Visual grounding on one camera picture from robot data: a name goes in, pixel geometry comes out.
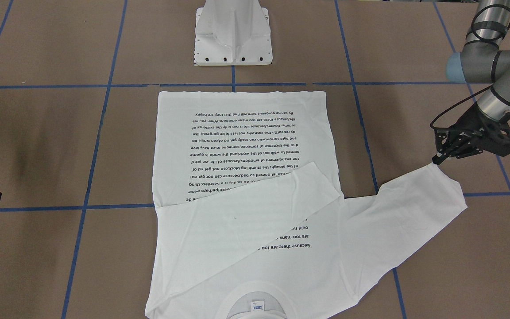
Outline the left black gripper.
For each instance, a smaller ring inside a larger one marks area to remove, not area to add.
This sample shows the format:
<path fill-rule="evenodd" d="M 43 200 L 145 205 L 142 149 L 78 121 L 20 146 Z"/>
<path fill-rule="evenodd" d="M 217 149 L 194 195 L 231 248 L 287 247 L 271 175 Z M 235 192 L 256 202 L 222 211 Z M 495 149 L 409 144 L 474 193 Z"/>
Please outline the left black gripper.
<path fill-rule="evenodd" d="M 435 129 L 437 155 L 432 163 L 447 158 L 465 158 L 487 151 L 501 157 L 510 154 L 510 112 L 499 121 L 490 119 L 477 104 L 472 105 L 449 129 Z"/>

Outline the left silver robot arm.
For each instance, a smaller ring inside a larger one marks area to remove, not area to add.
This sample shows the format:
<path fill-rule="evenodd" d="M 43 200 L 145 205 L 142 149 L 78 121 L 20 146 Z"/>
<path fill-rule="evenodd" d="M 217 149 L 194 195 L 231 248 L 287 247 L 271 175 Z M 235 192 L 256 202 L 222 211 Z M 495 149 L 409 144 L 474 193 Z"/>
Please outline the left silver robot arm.
<path fill-rule="evenodd" d="M 510 154 L 510 51 L 499 46 L 510 28 L 510 0 L 482 0 L 461 52 L 447 63 L 447 77 L 457 83 L 488 83 L 478 100 L 449 127 L 435 127 L 435 165 L 484 151 Z"/>

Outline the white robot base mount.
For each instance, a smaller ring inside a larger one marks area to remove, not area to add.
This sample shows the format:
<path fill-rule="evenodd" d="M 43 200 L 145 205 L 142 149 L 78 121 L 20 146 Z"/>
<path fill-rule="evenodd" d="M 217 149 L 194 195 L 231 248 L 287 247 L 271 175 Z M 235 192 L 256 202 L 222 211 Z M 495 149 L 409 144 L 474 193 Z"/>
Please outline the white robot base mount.
<path fill-rule="evenodd" d="M 196 10 L 196 66 L 259 66 L 273 60 L 269 12 L 257 0 L 207 0 Z"/>

